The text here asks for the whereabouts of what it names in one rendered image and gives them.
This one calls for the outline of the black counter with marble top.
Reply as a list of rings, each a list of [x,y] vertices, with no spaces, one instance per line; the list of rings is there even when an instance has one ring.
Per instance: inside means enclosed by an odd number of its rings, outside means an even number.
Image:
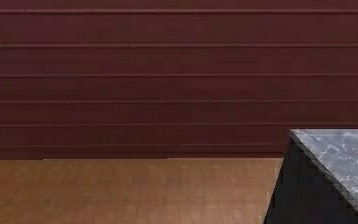
[[[263,224],[358,224],[358,129],[292,129]]]

